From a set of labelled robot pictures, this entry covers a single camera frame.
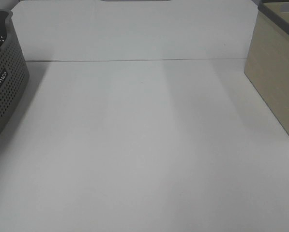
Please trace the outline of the grey perforated plastic basket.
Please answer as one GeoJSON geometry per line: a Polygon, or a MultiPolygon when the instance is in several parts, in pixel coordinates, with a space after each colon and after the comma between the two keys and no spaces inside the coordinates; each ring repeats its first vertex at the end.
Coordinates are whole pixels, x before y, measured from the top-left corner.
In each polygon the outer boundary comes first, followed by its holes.
{"type": "Polygon", "coordinates": [[[0,9],[0,134],[17,108],[30,77],[12,15],[11,11],[0,9]]]}

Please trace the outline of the beige fabric storage box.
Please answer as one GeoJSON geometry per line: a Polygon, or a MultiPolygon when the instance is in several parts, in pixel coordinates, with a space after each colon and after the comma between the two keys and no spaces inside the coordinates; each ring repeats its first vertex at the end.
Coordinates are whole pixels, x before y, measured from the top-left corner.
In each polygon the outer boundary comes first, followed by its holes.
{"type": "Polygon", "coordinates": [[[289,136],[289,0],[261,0],[244,74],[289,136]]]}

